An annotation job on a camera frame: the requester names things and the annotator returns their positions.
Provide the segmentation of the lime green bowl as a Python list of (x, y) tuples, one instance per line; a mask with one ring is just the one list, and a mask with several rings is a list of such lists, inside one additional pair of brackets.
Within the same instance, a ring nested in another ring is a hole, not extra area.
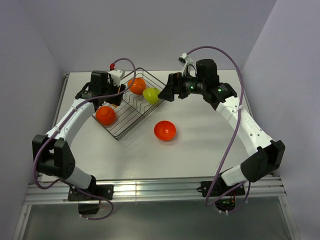
[(148, 103), (154, 105), (159, 100), (158, 95), (160, 92), (161, 91), (156, 87), (148, 87), (142, 92), (142, 94)]

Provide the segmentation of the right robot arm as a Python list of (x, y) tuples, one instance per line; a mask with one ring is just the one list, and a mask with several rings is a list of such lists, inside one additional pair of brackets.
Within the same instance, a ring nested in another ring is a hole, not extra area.
[(220, 82), (217, 65), (212, 59), (201, 59), (196, 62), (196, 74), (187, 72), (171, 73), (164, 89), (158, 98), (173, 102), (175, 96), (184, 99), (190, 94), (202, 95), (236, 131), (249, 157), (240, 165), (220, 174), (216, 183), (217, 191), (222, 195), (229, 194), (235, 184), (256, 182), (277, 170), (282, 162), (285, 145), (281, 140), (274, 141), (255, 122), (252, 116), (243, 109), (236, 91), (228, 83)]

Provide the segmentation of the red-orange bowl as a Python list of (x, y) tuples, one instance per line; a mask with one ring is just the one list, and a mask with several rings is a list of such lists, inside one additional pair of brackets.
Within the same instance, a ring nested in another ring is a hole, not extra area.
[(158, 139), (165, 142), (171, 141), (177, 133), (176, 126), (168, 120), (156, 123), (153, 131)]
[(103, 126), (112, 125), (116, 121), (116, 113), (109, 106), (101, 106), (95, 113), (95, 118)]

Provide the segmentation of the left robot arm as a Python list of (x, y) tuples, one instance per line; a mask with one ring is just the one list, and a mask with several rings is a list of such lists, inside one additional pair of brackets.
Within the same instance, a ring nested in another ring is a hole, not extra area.
[(86, 200), (98, 193), (97, 180), (81, 170), (71, 151), (71, 144), (84, 123), (104, 103), (119, 106), (126, 86), (121, 83), (125, 72), (120, 69), (94, 70), (90, 81), (75, 95), (75, 99), (62, 119), (46, 134), (37, 134), (32, 140), (33, 179), (40, 189), (38, 174), (52, 176), (76, 189)]

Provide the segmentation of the orange bowl white inside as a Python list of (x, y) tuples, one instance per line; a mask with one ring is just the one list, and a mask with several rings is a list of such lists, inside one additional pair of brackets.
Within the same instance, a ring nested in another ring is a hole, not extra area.
[(136, 94), (141, 96), (143, 94), (143, 91), (147, 88), (146, 82), (141, 77), (136, 77), (134, 82), (133, 79), (130, 79), (127, 82), (127, 86), (130, 87), (129, 90)]

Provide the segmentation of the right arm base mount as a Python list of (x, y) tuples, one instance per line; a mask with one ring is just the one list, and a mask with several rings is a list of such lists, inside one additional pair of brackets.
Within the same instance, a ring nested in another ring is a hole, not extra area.
[[(200, 186), (196, 189), (199, 193), (202, 194), (202, 197), (206, 197), (211, 186), (211, 181), (201, 181)], [(210, 194), (211, 197), (219, 197), (225, 192), (229, 191), (236, 185), (227, 186), (223, 180), (218, 179), (216, 184), (214, 185), (212, 192)], [(228, 197), (226, 199), (220, 199), (215, 203), (215, 206), (219, 211), (226, 212), (232, 211), (236, 208), (236, 196), (244, 196), (246, 194), (244, 185), (242, 184), (238, 188), (235, 188), (233, 191), (230, 191), (225, 196)]]

